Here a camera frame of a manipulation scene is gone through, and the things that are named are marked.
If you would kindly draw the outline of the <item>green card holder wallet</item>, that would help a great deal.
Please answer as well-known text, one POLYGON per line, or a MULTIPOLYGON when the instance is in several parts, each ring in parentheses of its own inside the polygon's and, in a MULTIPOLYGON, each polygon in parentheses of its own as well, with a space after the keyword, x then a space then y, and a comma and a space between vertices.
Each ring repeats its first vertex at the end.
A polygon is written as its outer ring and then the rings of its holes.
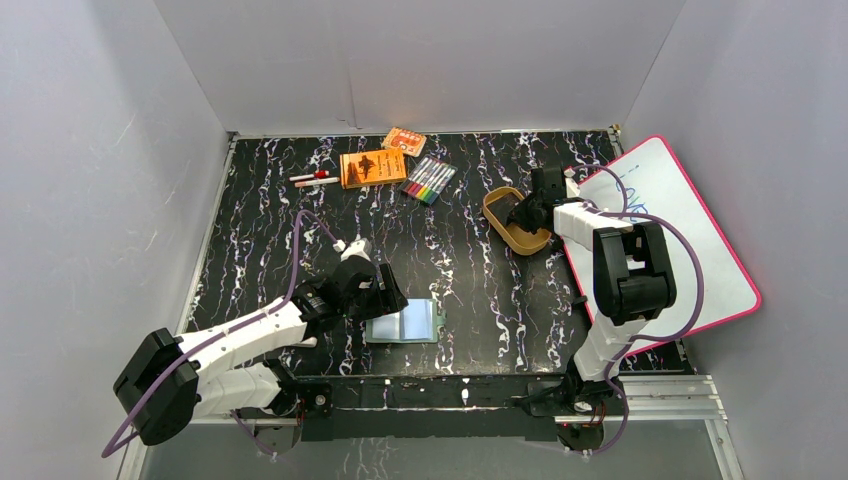
POLYGON ((400 312, 367 320, 365 340, 376 344, 436 343, 444 323, 434 299, 409 299, 400 312))

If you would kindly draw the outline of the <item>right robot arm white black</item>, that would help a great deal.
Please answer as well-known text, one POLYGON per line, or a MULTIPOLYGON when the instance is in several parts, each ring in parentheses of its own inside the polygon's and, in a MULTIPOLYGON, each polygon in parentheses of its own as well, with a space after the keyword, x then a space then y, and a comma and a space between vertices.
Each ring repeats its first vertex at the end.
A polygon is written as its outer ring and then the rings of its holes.
POLYGON ((647 323, 676 301, 663 226, 632 223, 568 191, 558 167, 531 171, 531 192, 506 216, 509 226, 545 229, 592 254, 591 298, 597 308, 584 344, 573 356, 578 377, 563 387, 565 405, 590 413, 603 399, 599 382, 617 374, 620 360, 647 323))

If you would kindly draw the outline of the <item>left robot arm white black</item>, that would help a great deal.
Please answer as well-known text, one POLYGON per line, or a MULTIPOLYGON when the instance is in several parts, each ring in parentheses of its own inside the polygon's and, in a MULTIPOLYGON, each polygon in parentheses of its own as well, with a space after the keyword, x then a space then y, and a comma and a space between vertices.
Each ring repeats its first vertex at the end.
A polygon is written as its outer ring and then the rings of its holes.
POLYGON ((127 415, 122 426, 154 446, 204 416, 243 408, 286 416, 297 407, 297 387, 254 359, 283 347, 312 347, 342 320, 373 320, 407 305, 389 264, 351 256, 331 274, 235 320, 181 335, 155 330, 113 384, 127 415))

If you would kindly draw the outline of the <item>black credit cards stack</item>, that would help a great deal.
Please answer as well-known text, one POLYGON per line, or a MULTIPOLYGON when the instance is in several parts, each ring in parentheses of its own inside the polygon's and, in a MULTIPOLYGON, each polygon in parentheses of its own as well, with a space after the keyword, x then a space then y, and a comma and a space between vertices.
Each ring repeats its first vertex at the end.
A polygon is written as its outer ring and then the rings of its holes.
POLYGON ((489 209, 502 225, 507 226, 510 224, 510 217, 514 208, 521 201, 522 199, 518 195, 508 192, 492 202, 489 205, 489 209))

